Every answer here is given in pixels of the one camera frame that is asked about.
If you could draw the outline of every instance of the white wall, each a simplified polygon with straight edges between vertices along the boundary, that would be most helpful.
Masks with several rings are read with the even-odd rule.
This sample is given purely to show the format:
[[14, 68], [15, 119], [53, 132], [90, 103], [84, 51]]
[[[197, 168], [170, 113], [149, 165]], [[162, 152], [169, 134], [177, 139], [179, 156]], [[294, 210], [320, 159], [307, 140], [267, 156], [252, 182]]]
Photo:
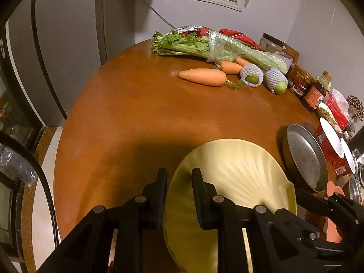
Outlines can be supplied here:
[[345, 97], [364, 101], [364, 37], [340, 0], [301, 0], [287, 44], [313, 76], [327, 70]]
[[[250, 0], [243, 12], [195, 0], [145, 0], [175, 27], [204, 25], [243, 32], [259, 43], [263, 32], [286, 41], [300, 0]], [[135, 43], [171, 29], [141, 0], [135, 1]]]

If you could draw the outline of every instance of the clear plastic wrap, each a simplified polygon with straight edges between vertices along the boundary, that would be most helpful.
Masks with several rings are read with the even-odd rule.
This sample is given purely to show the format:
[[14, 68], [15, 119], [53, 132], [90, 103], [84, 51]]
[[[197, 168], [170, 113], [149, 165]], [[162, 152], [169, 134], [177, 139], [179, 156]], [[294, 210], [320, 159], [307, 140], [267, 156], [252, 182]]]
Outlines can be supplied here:
[[252, 49], [241, 41], [235, 40], [221, 33], [209, 30], [210, 54], [207, 61], [234, 61], [237, 57], [246, 59], [256, 64], [261, 69], [268, 71], [277, 68], [283, 75], [288, 72], [291, 59], [284, 56]]
[[28, 186], [31, 186], [36, 178], [37, 173], [33, 167], [21, 155], [14, 152], [11, 148], [1, 145], [0, 165], [5, 167], [14, 176], [22, 180]]

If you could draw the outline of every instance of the brown table top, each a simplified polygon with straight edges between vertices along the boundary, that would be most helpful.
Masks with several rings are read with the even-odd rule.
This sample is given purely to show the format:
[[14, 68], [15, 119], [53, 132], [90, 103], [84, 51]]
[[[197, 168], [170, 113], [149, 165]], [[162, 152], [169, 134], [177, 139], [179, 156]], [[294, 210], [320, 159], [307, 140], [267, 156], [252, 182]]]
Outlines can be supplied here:
[[[141, 194], [160, 167], [171, 177], [203, 143], [248, 140], [284, 169], [279, 148], [285, 127], [319, 125], [289, 91], [276, 96], [263, 85], [232, 91], [177, 77], [182, 70], [210, 67], [197, 58], [151, 54], [145, 41], [94, 73], [69, 114], [57, 152], [54, 197], [62, 239], [94, 206], [119, 206]], [[335, 179], [331, 164], [329, 179]], [[177, 272], [162, 233], [146, 238], [153, 248], [147, 272]]]

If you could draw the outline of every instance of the white bowl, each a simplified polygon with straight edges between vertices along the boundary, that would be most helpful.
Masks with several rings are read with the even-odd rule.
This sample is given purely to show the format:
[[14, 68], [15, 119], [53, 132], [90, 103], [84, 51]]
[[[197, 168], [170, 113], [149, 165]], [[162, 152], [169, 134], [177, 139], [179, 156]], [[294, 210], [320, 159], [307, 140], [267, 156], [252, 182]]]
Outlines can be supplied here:
[[351, 172], [353, 174], [355, 174], [356, 169], [355, 169], [355, 162], [354, 162], [353, 155], [351, 154], [348, 144], [345, 142], [345, 140], [342, 137], [340, 138], [340, 141], [341, 141], [341, 145], [344, 150], [345, 158], [348, 161], [348, 164], [350, 166]]
[[331, 126], [329, 121], [324, 118], [320, 118], [320, 123], [324, 133], [329, 140], [332, 148], [335, 150], [336, 154], [343, 159], [344, 158], [344, 150], [343, 146], [341, 145], [340, 139], [335, 131], [335, 129]]

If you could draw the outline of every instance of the orange carrot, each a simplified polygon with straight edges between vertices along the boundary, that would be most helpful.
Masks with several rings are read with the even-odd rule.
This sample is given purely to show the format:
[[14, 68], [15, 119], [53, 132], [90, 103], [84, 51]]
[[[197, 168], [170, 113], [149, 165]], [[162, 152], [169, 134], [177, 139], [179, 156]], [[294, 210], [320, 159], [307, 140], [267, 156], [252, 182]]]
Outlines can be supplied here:
[[240, 74], [242, 66], [230, 61], [219, 61], [214, 68], [223, 71], [225, 74]]
[[222, 86], [226, 82], [226, 74], [214, 69], [191, 69], [179, 72], [182, 79], [209, 86]]
[[243, 60], [242, 58], [240, 58], [240, 57], [237, 57], [236, 59], [235, 59], [235, 61], [239, 64], [239, 65], [241, 65], [241, 66], [245, 66], [245, 65], [249, 65], [249, 64], [251, 64], [250, 62], [248, 62], [247, 60]]

